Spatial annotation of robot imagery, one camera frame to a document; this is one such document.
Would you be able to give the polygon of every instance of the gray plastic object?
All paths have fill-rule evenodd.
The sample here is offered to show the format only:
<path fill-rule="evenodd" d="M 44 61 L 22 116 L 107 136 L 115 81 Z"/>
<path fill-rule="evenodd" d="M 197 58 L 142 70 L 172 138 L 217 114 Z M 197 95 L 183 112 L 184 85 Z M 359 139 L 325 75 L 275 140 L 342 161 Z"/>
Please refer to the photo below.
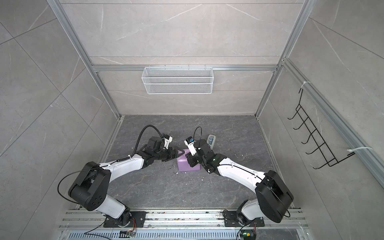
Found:
<path fill-rule="evenodd" d="M 211 150 L 214 148 L 215 141 L 216 141 L 216 136 L 210 134 L 207 138 L 207 143 L 208 143 L 209 147 L 211 148 Z"/>

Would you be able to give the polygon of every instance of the wall tile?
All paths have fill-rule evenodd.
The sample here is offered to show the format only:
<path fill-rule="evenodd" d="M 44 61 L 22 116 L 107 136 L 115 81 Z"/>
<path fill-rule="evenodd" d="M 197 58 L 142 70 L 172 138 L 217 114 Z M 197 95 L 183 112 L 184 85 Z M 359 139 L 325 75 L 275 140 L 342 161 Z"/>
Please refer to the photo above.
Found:
<path fill-rule="evenodd" d="M 104 102 L 103 95 L 86 69 L 63 91 L 63 96 L 87 124 L 91 123 Z"/>
<path fill-rule="evenodd" d="M 303 3 L 303 0 L 60 0 L 61 3 L 175 3 L 175 4 L 191 4 L 191 3 Z"/>
<path fill-rule="evenodd" d="M 384 2 L 318 0 L 311 18 L 384 57 Z"/>
<path fill-rule="evenodd" d="M 215 71 L 214 91 L 265 90 L 270 71 Z M 110 91 L 145 91 L 141 71 L 103 71 L 100 76 Z"/>
<path fill-rule="evenodd" d="M 1 239 L 17 239 L 61 167 L 87 129 L 87 124 L 59 96 L 0 157 Z"/>
<path fill-rule="evenodd" d="M 260 123 L 282 178 L 295 198 L 293 203 L 303 210 L 314 238 L 341 240 L 295 144 L 270 100 L 260 115 Z"/>
<path fill-rule="evenodd" d="M 104 101 L 89 126 L 105 144 L 115 123 L 116 117 L 107 102 Z"/>
<path fill-rule="evenodd" d="M 90 56 L 279 56 L 301 4 L 64 4 Z"/>
<path fill-rule="evenodd" d="M 13 37 L 55 18 L 46 0 L 0 2 L 0 22 Z"/>
<path fill-rule="evenodd" d="M 53 239 L 53 231 L 59 227 L 59 223 L 63 219 L 62 214 L 73 205 L 57 194 L 57 184 L 65 175 L 82 169 L 87 162 L 97 162 L 103 148 L 104 144 L 92 129 L 88 128 L 65 162 L 53 184 L 49 187 L 48 192 L 23 231 L 20 240 Z M 77 175 L 73 174 L 60 184 L 60 191 L 67 198 L 69 198 L 67 193 L 68 189 L 76 177 Z"/>
<path fill-rule="evenodd" d="M 0 23 L 0 44 L 5 42 L 5 41 L 8 41 L 11 38 L 12 38 L 12 36 L 5 29 L 5 27 L 3 27 L 3 25 L 1 25 L 1 23 Z"/>
<path fill-rule="evenodd" d="M 384 59 L 308 20 L 293 63 L 384 159 Z"/>
<path fill-rule="evenodd" d="M 212 94 L 147 94 L 110 91 L 121 114 L 253 115 L 264 91 L 214 91 Z"/>
<path fill-rule="evenodd" d="M 59 96 L 15 40 L 0 45 L 0 155 Z"/>
<path fill-rule="evenodd" d="M 93 64 L 277 64 L 279 56 L 260 57 L 91 57 Z"/>
<path fill-rule="evenodd" d="M 318 170 L 313 169 L 313 167 L 319 167 L 325 163 L 321 152 L 317 150 L 313 154 L 305 154 L 305 152 L 315 150 L 316 144 L 312 138 L 307 144 L 301 143 L 301 141 L 306 141 L 309 132 L 304 126 L 299 130 L 293 130 L 293 127 L 297 128 L 302 123 L 298 116 L 288 120 L 294 115 L 294 109 L 300 98 L 298 94 L 300 85 L 295 81 L 288 72 L 284 71 L 279 77 L 270 99 L 292 137 L 332 221 L 343 239 L 380 239 L 384 234 L 384 230 L 380 226 L 380 223 L 384 221 L 384 216 L 381 214 L 384 211 L 381 204 L 381 200 L 384 198 L 382 187 L 357 156 L 352 156 L 332 167 L 324 166 Z M 335 157 L 339 160 L 346 157 L 348 153 L 346 150 L 349 149 L 349 146 L 305 92 L 301 98 L 301 104 Z M 310 127 L 313 126 L 309 120 L 306 123 Z M 315 139 L 319 144 L 323 142 L 318 135 L 315 135 Z M 331 160 L 330 152 L 323 147 L 321 149 L 328 160 Z M 310 228 L 313 231 L 317 227 L 310 226 Z"/>
<path fill-rule="evenodd" d="M 60 92 L 85 68 L 57 19 L 16 40 Z"/>

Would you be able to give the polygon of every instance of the black mounting plate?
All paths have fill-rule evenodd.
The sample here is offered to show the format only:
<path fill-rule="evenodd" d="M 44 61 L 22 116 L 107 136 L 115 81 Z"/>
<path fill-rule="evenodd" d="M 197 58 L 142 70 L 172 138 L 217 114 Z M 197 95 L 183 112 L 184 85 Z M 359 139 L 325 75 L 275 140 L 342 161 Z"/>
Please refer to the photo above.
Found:
<path fill-rule="evenodd" d="M 224 217 L 224 225 L 226 227 L 242 227 L 236 217 L 236 211 L 223 211 L 223 217 Z M 255 220 L 256 226 L 257 227 L 264 227 L 264 219 L 262 217 L 256 218 Z M 249 225 L 250 227 L 254 227 L 255 223 L 251 221 L 251 224 Z"/>
<path fill-rule="evenodd" d="M 136 227 L 144 226 L 146 214 L 147 212 L 131 212 L 131 217 L 135 218 Z M 103 227 L 119 227 L 119 224 L 116 222 L 116 219 L 108 218 L 108 220 L 105 220 Z M 133 221 L 130 221 L 126 227 L 133 227 Z"/>

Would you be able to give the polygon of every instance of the metal beam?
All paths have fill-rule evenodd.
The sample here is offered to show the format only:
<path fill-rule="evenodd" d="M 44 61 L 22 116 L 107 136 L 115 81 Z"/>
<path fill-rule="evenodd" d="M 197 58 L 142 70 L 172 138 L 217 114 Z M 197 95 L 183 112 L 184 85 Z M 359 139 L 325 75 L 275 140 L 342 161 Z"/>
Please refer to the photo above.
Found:
<path fill-rule="evenodd" d="M 305 81 L 308 82 L 308 79 L 289 59 L 283 60 L 283 66 L 300 85 Z M 368 147 L 368 144 L 362 137 L 348 124 L 313 84 L 304 84 L 303 89 L 352 149 Z M 355 153 L 384 188 L 384 164 L 380 157 L 371 149 L 359 149 L 355 151 Z"/>
<path fill-rule="evenodd" d="M 73 44 L 74 48 L 76 49 L 77 53 L 79 54 L 85 67 L 87 68 L 87 70 L 89 71 L 93 80 L 95 81 L 96 85 L 98 86 L 101 93 L 103 94 L 103 96 L 104 96 L 106 102 L 108 103 L 109 107 L 111 108 L 112 112 L 115 114 L 116 118 L 119 119 L 121 114 L 119 113 L 118 108 L 116 107 L 114 101 L 112 100 L 112 97 L 109 94 L 109 91 L 104 86 L 104 83 L 101 80 L 100 76 L 92 69 L 92 63 L 91 63 L 91 60 L 89 58 L 89 55 L 85 51 L 84 46 L 81 44 L 80 39 L 78 38 L 77 34 L 75 33 L 75 31 L 72 27 L 72 24 L 70 23 L 67 15 L 65 14 L 61 3 L 58 0 L 47 0 L 47 2 L 50 5 L 52 11 L 55 13 L 60 24 L 62 25 L 68 38 L 71 40 L 71 43 Z"/>
<path fill-rule="evenodd" d="M 259 106 L 255 112 L 255 116 L 257 118 L 260 117 L 260 114 L 264 109 L 264 106 L 265 106 L 265 104 L 266 104 L 266 102 L 267 102 L 267 100 L 268 100 L 268 98 L 272 92 L 272 89 L 275 86 L 277 79 L 279 78 L 279 75 L 281 72 L 282 60 L 284 58 L 289 57 L 289 55 L 291 54 L 292 49 L 293 49 L 301 31 L 303 30 L 303 27 L 304 27 L 305 23 L 307 22 L 307 19 L 310 15 L 315 3 L 316 3 L 316 0 L 306 0 L 303 3 L 303 7 L 301 8 L 299 16 L 296 19 L 296 22 L 295 22 L 295 25 L 293 26 L 291 35 L 289 36 L 288 41 L 284 47 L 283 53 L 280 56 L 279 62 L 277 64 L 278 65 L 277 71 L 272 75 L 272 77 L 268 83 L 268 86 L 267 86 L 266 90 L 264 91 L 264 95 L 263 95 L 263 97 L 259 103 Z"/>
<path fill-rule="evenodd" d="M 276 65 L 93 65 L 94 71 L 143 71 L 145 67 L 211 67 L 214 71 L 276 71 Z"/>

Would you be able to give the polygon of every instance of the black hook rack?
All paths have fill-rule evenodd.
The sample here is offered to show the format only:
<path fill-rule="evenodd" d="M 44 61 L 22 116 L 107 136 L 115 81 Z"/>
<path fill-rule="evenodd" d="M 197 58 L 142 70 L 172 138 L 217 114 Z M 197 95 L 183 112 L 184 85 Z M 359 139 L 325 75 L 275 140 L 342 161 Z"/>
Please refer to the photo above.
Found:
<path fill-rule="evenodd" d="M 321 154 L 323 155 L 323 157 L 324 157 L 326 163 L 323 164 L 323 165 L 321 165 L 320 167 L 314 167 L 314 169 L 320 169 L 320 168 L 324 167 L 324 166 L 327 165 L 327 164 L 328 164 L 328 166 L 332 167 L 332 166 L 334 166 L 334 165 L 336 165 L 336 164 L 338 164 L 338 163 L 344 161 L 345 159 L 347 159 L 347 158 L 353 156 L 355 153 L 354 153 L 354 152 L 351 152 L 350 154 L 347 155 L 347 157 L 343 158 L 342 160 L 337 160 L 337 158 L 336 158 L 335 155 L 333 154 L 332 150 L 329 148 L 328 144 L 327 144 L 326 141 L 324 140 L 323 136 L 321 135 L 321 133 L 319 132 L 319 130 L 317 129 L 317 127 L 313 124 L 311 118 L 308 116 L 308 114 L 306 113 L 306 111 L 304 110 L 304 108 L 303 108 L 303 107 L 301 106 L 301 104 L 300 104 L 300 102 L 301 102 L 301 97 L 303 96 L 303 89 L 302 89 L 302 88 L 299 90 L 299 94 L 300 94 L 300 100 L 299 100 L 299 104 L 298 104 L 297 107 L 295 108 L 296 113 L 294 114 L 294 116 L 293 116 L 292 118 L 288 118 L 288 119 L 289 119 L 289 120 L 292 120 L 296 115 L 298 115 L 298 116 L 301 118 L 301 120 L 303 121 L 303 123 L 302 123 L 298 128 L 293 128 L 293 129 L 294 129 L 294 130 L 298 130 L 298 129 L 300 129 L 300 128 L 304 125 L 304 126 L 307 128 L 308 132 L 310 133 L 310 135 L 308 136 L 307 141 L 306 141 L 306 142 L 301 142 L 302 144 L 307 144 L 311 137 L 313 138 L 314 142 L 316 143 L 317 148 L 316 148 L 315 150 L 313 150 L 312 152 L 309 152 L 309 153 L 306 152 L 306 154 L 308 154 L 308 155 L 309 155 L 309 154 L 312 154 L 312 153 L 314 153 L 316 150 L 319 149 L 320 152 L 321 152 Z M 302 115 L 299 113 L 299 110 L 303 110 L 303 112 L 305 113 L 306 116 L 302 116 Z M 309 121 L 312 123 L 312 125 L 313 125 L 313 127 L 314 127 L 314 130 L 313 130 L 313 131 L 311 131 L 311 130 L 309 129 L 309 127 L 307 126 L 307 124 L 306 124 L 307 120 L 309 120 Z M 314 134 L 315 132 L 317 132 L 317 133 L 319 134 L 319 136 L 321 137 L 321 140 L 323 141 L 323 143 L 320 144 L 320 145 L 318 144 L 318 142 L 316 141 L 315 137 L 313 136 L 313 134 Z M 329 160 L 329 161 L 328 161 L 327 158 L 325 157 L 325 155 L 324 155 L 324 153 L 323 153 L 323 150 L 320 148 L 320 147 L 323 146 L 323 145 L 325 145 L 325 146 L 328 148 L 329 152 L 332 154 L 332 159 Z"/>

